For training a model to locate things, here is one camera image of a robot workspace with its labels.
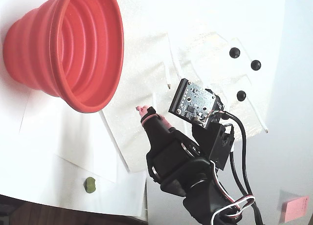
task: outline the circuit board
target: circuit board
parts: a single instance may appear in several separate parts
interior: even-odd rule
[[[205,127],[213,121],[213,117],[208,116],[209,112],[223,108],[220,98],[211,90],[205,90],[184,78],[180,81],[169,112],[191,124]]]

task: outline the robotic arm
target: robotic arm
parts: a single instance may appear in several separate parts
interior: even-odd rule
[[[218,181],[217,171],[224,169],[234,142],[232,124],[224,126],[219,121],[220,118],[238,119],[223,111],[220,98],[211,90],[203,90],[182,79],[169,110],[192,124],[196,143],[176,130],[153,107],[136,109],[151,145],[147,153],[149,175],[160,184],[162,191],[185,197],[184,207],[200,224],[235,225],[242,219],[245,208],[256,207],[252,193],[245,192],[242,198],[234,200]],[[256,224],[263,225],[258,209],[255,215]]]

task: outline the pink sticky note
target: pink sticky note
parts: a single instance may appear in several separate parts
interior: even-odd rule
[[[300,197],[287,202],[285,223],[303,217],[308,208],[309,197]]]

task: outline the small green piece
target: small green piece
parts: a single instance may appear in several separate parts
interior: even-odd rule
[[[93,193],[96,190],[96,180],[92,177],[89,177],[84,182],[84,187],[86,192]]]

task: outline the black dot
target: black dot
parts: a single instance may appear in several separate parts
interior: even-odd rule
[[[246,93],[243,90],[238,91],[237,99],[242,102],[246,99]]]
[[[240,56],[240,50],[236,47],[233,47],[232,49],[230,49],[229,55],[231,58],[236,59]]]
[[[258,60],[254,60],[251,62],[251,68],[254,70],[254,71],[257,71],[261,68],[261,62],[258,61]]]

